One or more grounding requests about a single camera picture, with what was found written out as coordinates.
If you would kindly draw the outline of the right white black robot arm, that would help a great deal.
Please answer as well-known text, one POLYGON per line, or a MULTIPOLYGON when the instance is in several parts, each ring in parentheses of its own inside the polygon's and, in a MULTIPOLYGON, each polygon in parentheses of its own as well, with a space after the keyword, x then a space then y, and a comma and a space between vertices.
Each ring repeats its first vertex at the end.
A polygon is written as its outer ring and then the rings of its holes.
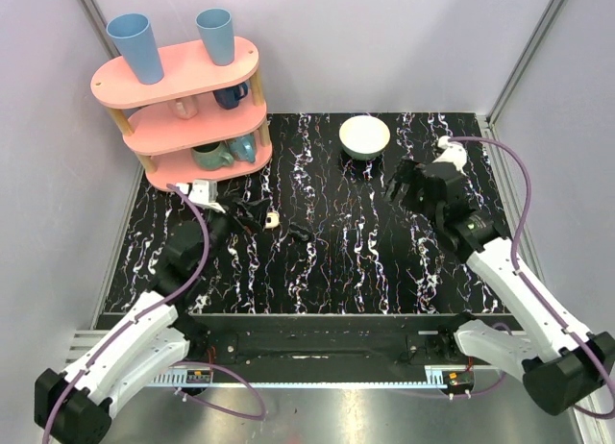
POLYGON ((474 208, 458 165, 403 158, 385 197, 425 216, 438 244, 453 253, 503 301, 525 339, 488 327, 467 313, 436 339, 436 352, 454 364, 483 360, 521 382, 543 411, 558 415, 605 386, 614 366, 614 338, 592 333, 513 251, 501 222, 474 208))

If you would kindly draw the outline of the white earbud charging case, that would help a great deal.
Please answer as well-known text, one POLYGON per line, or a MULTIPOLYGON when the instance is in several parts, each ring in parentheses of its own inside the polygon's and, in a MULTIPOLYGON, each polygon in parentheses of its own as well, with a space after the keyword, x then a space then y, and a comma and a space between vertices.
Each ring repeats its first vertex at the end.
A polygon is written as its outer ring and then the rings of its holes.
POLYGON ((276 211, 270 211, 265 218, 265 229, 273 230, 280 226, 280 216, 276 211))

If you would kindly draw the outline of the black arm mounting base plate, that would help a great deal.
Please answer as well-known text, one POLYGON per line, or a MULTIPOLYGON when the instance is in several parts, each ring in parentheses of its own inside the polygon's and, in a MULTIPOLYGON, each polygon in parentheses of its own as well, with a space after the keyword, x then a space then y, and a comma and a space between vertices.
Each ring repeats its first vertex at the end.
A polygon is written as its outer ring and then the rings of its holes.
POLYGON ((185 314, 203 359, 222 365, 258 361, 383 360, 467 365, 453 325, 469 316, 377 314, 185 314))

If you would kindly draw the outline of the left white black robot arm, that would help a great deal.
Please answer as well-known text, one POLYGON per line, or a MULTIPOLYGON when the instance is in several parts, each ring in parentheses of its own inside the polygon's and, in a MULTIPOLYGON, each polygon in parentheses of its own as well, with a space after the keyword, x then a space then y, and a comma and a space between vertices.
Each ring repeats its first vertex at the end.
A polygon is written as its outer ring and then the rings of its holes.
POLYGON ((188 313, 190 292, 209 256, 241 224, 228 213, 190 209, 194 220, 168 235, 154 279, 133 307, 76 361, 36 379, 34 419, 43 442, 101 442, 135 394, 177 365, 187 371, 170 386, 183 400, 193 400, 211 381, 216 349, 209 328, 188 313))

